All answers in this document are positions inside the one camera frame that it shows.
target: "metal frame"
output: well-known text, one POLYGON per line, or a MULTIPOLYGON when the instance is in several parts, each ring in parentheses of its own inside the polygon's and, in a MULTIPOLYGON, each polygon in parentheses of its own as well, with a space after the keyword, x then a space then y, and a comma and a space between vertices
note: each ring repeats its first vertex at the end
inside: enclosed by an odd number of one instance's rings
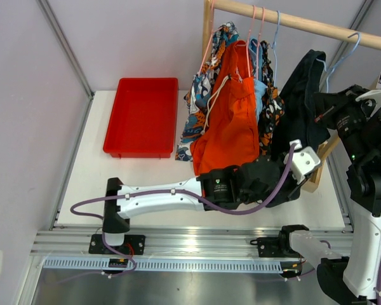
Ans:
POLYGON ((87 96, 91 98, 93 96, 93 91, 90 88, 89 82, 86 79, 86 76, 83 73, 83 70, 81 68, 81 65, 79 65, 79 62, 76 59, 76 56, 72 49, 70 48, 70 45, 68 43, 68 40, 66 39, 66 36, 64 32, 62 31, 62 28, 57 20, 57 17, 55 16, 48 0, 37 0, 37 4, 41 11, 43 12, 43 15, 48 21, 48 24, 54 33, 57 41, 59 42, 62 51, 65 53, 65 56, 67 57, 68 62, 70 63, 70 66, 72 67, 73 71, 75 72, 79 82, 81 83, 81 86, 83 90, 86 92, 87 96))
MULTIPOLYGON (((375 0, 364 0, 357 16, 355 17, 351 29, 358 29, 366 14, 369 12, 371 5, 375 0)), ((67 171, 63 180, 63 186, 58 196, 57 206, 53 213, 53 222, 49 231, 39 231, 32 247, 31 257, 29 261, 28 272, 22 285, 22 290, 18 298, 18 304, 30 304, 33 300, 38 278, 43 268, 45 260, 49 256, 63 257, 80 257, 93 258, 104 257, 101 255, 88 254, 88 247, 91 235, 98 229, 97 227, 56 227, 57 214, 60 204, 65 194, 65 190, 69 181, 70 173, 74 164, 74 160, 79 148, 81 137, 83 134, 86 120, 91 107, 93 92, 87 82, 81 66, 71 50, 67 39, 57 21, 57 18, 51 9, 48 0, 37 0, 37 4, 41 8, 43 15, 47 19, 55 37, 60 43, 67 60, 71 64, 72 69, 76 73, 83 90, 90 98, 90 102, 84 112, 81 127, 77 135, 76 143, 72 157, 69 161, 67 171)), ((347 51, 348 43, 341 43, 331 64, 336 62, 345 51, 347 51)), ((337 231, 313 231, 313 235, 318 239, 328 240, 332 248, 342 255, 349 255, 351 251, 351 243, 353 237, 352 222, 350 220, 350 198, 345 183, 343 182, 344 172, 339 169, 336 163, 335 154, 331 154, 327 162, 330 167, 333 185, 335 187, 342 215, 345 222, 345 229, 342 232, 337 231)), ((217 229, 161 229, 161 228, 133 228, 132 234, 146 235, 146 248, 144 259, 152 260, 200 260, 211 262, 212 260, 223 260, 227 263, 235 264, 248 261, 287 261, 287 259, 260 259, 256 248, 249 244, 249 241, 264 236, 276 236, 278 231, 267 231, 264 228, 255 230, 217 230, 217 229)), ((107 255, 107 258, 117 257, 116 255, 107 255)))

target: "blue hanger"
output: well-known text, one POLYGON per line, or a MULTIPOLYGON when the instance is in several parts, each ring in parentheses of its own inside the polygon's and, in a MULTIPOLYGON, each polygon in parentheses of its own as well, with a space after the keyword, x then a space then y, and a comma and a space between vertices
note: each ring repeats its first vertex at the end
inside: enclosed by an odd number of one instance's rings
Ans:
MULTIPOLYGON (((343 56, 341 59, 339 59, 337 61, 337 63, 335 63, 335 65, 333 67, 330 68, 330 72, 329 72, 329 75, 328 77, 326 78, 326 93, 329 93, 329 77, 335 72, 335 70, 337 69, 337 67, 339 65, 342 64, 342 62, 349 56, 351 56, 354 51, 356 51, 360 41, 361 41, 361 33, 360 32, 355 32, 353 34, 351 34, 350 36, 347 36, 347 38, 350 38, 350 37, 353 37, 354 35, 357 35, 357 42, 356 44, 354 45, 353 49, 349 52, 349 54, 347 54, 346 56, 343 56)), ((316 59, 318 62, 322 62, 323 65, 324 65, 324 71, 326 72, 327 69, 326 69, 326 62, 324 60, 320 60, 320 59, 316 59)))
POLYGON ((276 47, 277 47, 277 37, 278 37, 278 30, 279 30, 279 22, 281 21, 281 18, 279 16, 279 11, 277 11, 277 13, 278 13, 278 23, 277 23, 277 29, 276 29, 275 35, 274 35, 274 41, 272 42, 272 45, 269 44, 271 49, 274 50, 274 58, 275 58, 274 87, 276 86, 275 84, 277 82, 277 66, 278 66, 278 61, 277 61, 276 47))

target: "drawstring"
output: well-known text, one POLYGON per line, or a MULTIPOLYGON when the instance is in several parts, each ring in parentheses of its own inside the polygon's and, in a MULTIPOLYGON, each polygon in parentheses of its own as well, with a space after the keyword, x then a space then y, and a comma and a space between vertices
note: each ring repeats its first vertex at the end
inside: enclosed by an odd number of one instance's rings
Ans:
POLYGON ((204 133, 206 132, 206 127, 209 127, 209 122, 208 121, 209 121, 210 111, 213 109, 213 106, 215 105, 216 99, 217 99, 218 95, 220 94, 220 90, 224 87, 224 85, 226 84, 226 81, 228 81, 229 79, 231 79, 231 75, 230 74, 223 78, 223 81, 222 81, 222 84, 220 85, 220 87, 218 87, 217 91, 209 98, 208 103, 207 103, 208 113, 206 113, 206 120, 204 121, 204 126, 203 126, 203 130, 201 131, 201 135, 204 135, 204 133), (210 100, 212 98, 215 98, 215 99, 211 103, 211 107, 210 107, 209 106, 210 105, 210 100))

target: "metal floor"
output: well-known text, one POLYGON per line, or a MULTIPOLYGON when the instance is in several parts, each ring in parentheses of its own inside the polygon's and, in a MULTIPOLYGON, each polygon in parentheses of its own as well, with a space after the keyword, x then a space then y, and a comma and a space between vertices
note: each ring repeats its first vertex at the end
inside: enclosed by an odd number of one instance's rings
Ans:
POLYGON ((285 283, 276 274, 139 271, 107 279, 87 270, 43 269, 33 305, 332 305, 316 274, 285 283))

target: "black garment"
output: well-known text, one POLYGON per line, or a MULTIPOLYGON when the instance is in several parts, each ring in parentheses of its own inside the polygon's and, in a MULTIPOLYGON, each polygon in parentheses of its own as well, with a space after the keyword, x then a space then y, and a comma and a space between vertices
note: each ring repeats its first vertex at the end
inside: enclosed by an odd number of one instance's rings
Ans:
POLYGON ((273 159, 279 154, 289 151, 290 141, 300 139, 302 146, 311 146, 317 151, 330 137, 325 127, 315 124, 315 105, 313 93, 319 91, 323 63, 316 59, 325 60, 322 51, 310 50, 301 59, 279 96, 285 102, 285 115, 280 117, 279 124, 272 136, 273 159))

